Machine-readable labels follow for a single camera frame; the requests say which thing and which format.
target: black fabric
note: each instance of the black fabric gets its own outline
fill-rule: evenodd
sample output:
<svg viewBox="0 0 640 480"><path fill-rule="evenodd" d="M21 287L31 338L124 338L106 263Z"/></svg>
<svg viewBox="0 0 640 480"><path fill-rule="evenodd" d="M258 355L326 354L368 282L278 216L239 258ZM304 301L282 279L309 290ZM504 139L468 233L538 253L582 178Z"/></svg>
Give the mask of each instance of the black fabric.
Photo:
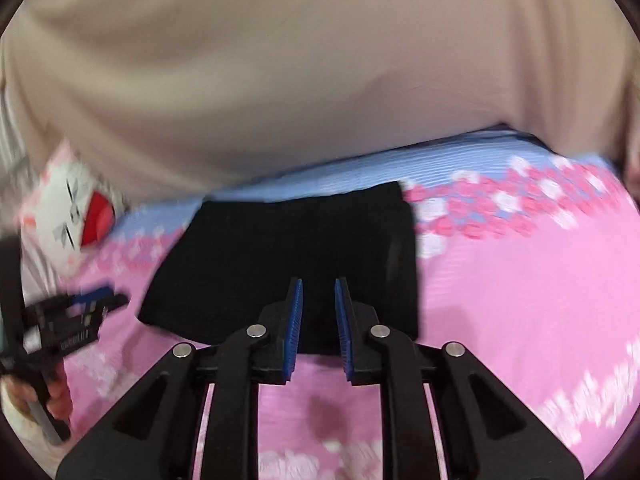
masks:
<svg viewBox="0 0 640 480"><path fill-rule="evenodd" d="M414 219L397 183L277 203L205 202L154 276L138 319L218 344L303 279L300 352L338 354L334 280L418 335Z"/></svg>

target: bed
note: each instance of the bed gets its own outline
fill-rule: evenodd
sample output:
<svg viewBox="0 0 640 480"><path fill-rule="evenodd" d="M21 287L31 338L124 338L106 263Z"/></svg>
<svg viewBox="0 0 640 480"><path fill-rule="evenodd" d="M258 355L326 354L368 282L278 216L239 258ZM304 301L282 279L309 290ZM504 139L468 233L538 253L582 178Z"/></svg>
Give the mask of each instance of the bed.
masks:
<svg viewBox="0 0 640 480"><path fill-rule="evenodd" d="M568 160L529 136L494 130L214 198L273 202L394 180L417 220L421 341L463 342L593 472L640 404L640 218L610 165ZM98 344L66 361L76 438L180 340L136 313L202 199L138 208L69 284L111 280L132 297L104 323ZM261 389L261 478L380 478L379 420L375 388L351 388L338 360L300 356L289 386Z"/></svg>

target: black handheld tool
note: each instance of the black handheld tool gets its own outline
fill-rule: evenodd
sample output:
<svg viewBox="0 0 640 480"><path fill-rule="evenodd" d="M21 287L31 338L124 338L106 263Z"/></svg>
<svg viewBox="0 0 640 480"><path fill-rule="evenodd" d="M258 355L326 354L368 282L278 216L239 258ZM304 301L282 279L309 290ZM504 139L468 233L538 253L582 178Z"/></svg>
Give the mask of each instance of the black handheld tool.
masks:
<svg viewBox="0 0 640 480"><path fill-rule="evenodd" d="M302 282L293 279L286 300L222 344L177 344L71 450L56 479L191 479L215 384L200 478L257 480L258 386L290 380L301 317Z"/></svg>
<svg viewBox="0 0 640 480"><path fill-rule="evenodd" d="M63 358L98 339L104 316L129 298L104 286L88 294L63 294L25 306L20 275L20 238L0 240L0 376L9 374L30 384L38 400L31 415L47 440L59 445L70 437L66 422L47 409L47 381L56 379Z"/></svg>
<svg viewBox="0 0 640 480"><path fill-rule="evenodd" d="M416 344L378 322L372 306L351 301L335 283L335 307L347 380L379 384L385 480L437 480L433 396L447 478L583 480L578 459L467 348Z"/></svg>

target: beige cloth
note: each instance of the beige cloth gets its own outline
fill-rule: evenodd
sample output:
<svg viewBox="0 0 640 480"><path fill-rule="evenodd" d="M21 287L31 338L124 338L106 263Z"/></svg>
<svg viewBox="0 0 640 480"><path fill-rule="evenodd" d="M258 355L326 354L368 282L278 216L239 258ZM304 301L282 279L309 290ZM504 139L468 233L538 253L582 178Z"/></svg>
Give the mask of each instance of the beige cloth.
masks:
<svg viewBox="0 0 640 480"><path fill-rule="evenodd" d="M34 163L148 200L500 122L617 157L637 47L613 0L27 0L0 71Z"/></svg>

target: pink flower print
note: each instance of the pink flower print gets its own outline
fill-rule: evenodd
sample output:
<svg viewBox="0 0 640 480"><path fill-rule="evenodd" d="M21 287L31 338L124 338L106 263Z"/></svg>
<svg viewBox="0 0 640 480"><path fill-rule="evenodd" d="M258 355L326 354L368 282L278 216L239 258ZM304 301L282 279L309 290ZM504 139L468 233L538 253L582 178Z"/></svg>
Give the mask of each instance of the pink flower print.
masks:
<svg viewBox="0 0 640 480"><path fill-rule="evenodd" d="M626 192L626 189L622 185L622 183L616 178L615 175L609 173L608 171L603 175L602 181L604 182L604 185L607 186L607 189L610 193L621 194Z"/></svg>
<svg viewBox="0 0 640 480"><path fill-rule="evenodd" d="M578 190L576 185L569 180L562 183L562 190L564 190L566 195L574 201L580 198L580 190Z"/></svg>
<svg viewBox="0 0 640 480"><path fill-rule="evenodd" d="M562 173L562 176L568 179L572 179L577 176L574 168L561 168L560 173Z"/></svg>
<svg viewBox="0 0 640 480"><path fill-rule="evenodd" d="M476 192L477 187L468 182L467 180L459 180L454 184L454 190L462 196L472 197Z"/></svg>
<svg viewBox="0 0 640 480"><path fill-rule="evenodd" d="M480 179L480 191L491 194L497 191L498 185L495 183L495 180L484 176Z"/></svg>
<svg viewBox="0 0 640 480"><path fill-rule="evenodd" d="M591 174L599 174L601 171L601 168L599 166L596 166L595 164L591 164L591 163L585 164L584 169Z"/></svg>
<svg viewBox="0 0 640 480"><path fill-rule="evenodd" d="M583 193L593 194L593 186L582 176L574 180L574 186Z"/></svg>
<svg viewBox="0 0 640 480"><path fill-rule="evenodd" d="M532 196L541 196L542 195L542 190L540 189L540 186L533 180L529 180L525 184L524 190L525 190L525 192L527 194L530 194Z"/></svg>
<svg viewBox="0 0 640 480"><path fill-rule="evenodd" d="M476 211L480 214L493 214L496 211L495 202L487 196L479 196L476 198Z"/></svg>
<svg viewBox="0 0 640 480"><path fill-rule="evenodd" d="M449 187L444 186L444 184L440 184L439 186L435 186L431 188L432 196L443 196L449 194Z"/></svg>
<svg viewBox="0 0 640 480"><path fill-rule="evenodd" d="M484 237L484 228L483 225L479 222L467 222L460 227L460 232L467 238L471 238L472 240L479 240Z"/></svg>
<svg viewBox="0 0 640 480"><path fill-rule="evenodd" d="M511 180L503 180L500 184L498 184L498 188L510 195L518 194L518 185Z"/></svg>
<svg viewBox="0 0 640 480"><path fill-rule="evenodd" d="M554 168L545 168L544 170L542 170L542 173L547 177L547 178L558 178L558 172L554 169Z"/></svg>
<svg viewBox="0 0 640 480"><path fill-rule="evenodd" d="M571 211L575 208L575 202L565 195L558 199L558 206L565 211Z"/></svg>
<svg viewBox="0 0 640 480"><path fill-rule="evenodd" d="M421 202L422 200L426 200L428 197L429 193L426 188L420 184L416 184L404 192L404 200L410 203Z"/></svg>
<svg viewBox="0 0 640 480"><path fill-rule="evenodd" d="M555 213L558 210L558 204L548 198L545 198L538 202L538 205L540 206L540 209L542 209L542 211L548 214Z"/></svg>
<svg viewBox="0 0 640 480"><path fill-rule="evenodd" d="M440 236L453 236L455 227L448 217L443 216L431 224L431 229Z"/></svg>
<svg viewBox="0 0 640 480"><path fill-rule="evenodd" d="M588 200L580 200L577 202L578 209L582 211L585 215L591 216L594 212L594 206Z"/></svg>
<svg viewBox="0 0 640 480"><path fill-rule="evenodd" d="M507 221L499 216L492 216L487 219L485 228L488 232L493 233L496 238L507 234Z"/></svg>
<svg viewBox="0 0 640 480"><path fill-rule="evenodd" d="M468 204L459 198L450 198L447 205L450 213L455 216L464 216L470 212Z"/></svg>
<svg viewBox="0 0 640 480"><path fill-rule="evenodd" d="M521 214L512 215L509 226L523 236L531 236L536 228L535 224L529 218Z"/></svg>
<svg viewBox="0 0 640 480"><path fill-rule="evenodd" d="M513 168L508 168L504 173L505 180L508 180L509 182L520 182L522 180L522 177L523 175L519 174Z"/></svg>
<svg viewBox="0 0 640 480"><path fill-rule="evenodd" d="M544 174L538 168L530 168L529 178L532 178L533 180L539 180L543 177L544 177Z"/></svg>
<svg viewBox="0 0 640 480"><path fill-rule="evenodd" d="M606 209L606 203L604 202L604 197L595 193L590 194L591 203L600 211L604 211Z"/></svg>
<svg viewBox="0 0 640 480"><path fill-rule="evenodd" d="M607 193L606 195L603 195L602 202L604 204L608 205L614 211L619 211L620 210L620 200L618 200L617 196L615 196L615 195L613 195L611 193Z"/></svg>
<svg viewBox="0 0 640 480"><path fill-rule="evenodd" d="M607 186L604 184L604 182L601 179L599 179L593 173L588 174L586 176L586 179L587 179L587 182L591 184L597 192L599 193L606 192Z"/></svg>
<svg viewBox="0 0 640 480"><path fill-rule="evenodd" d="M538 201L532 196L522 197L522 210L530 216L540 212L541 208Z"/></svg>
<svg viewBox="0 0 640 480"><path fill-rule="evenodd" d="M589 170L584 164L574 164L575 173L583 176L585 173L589 173Z"/></svg>

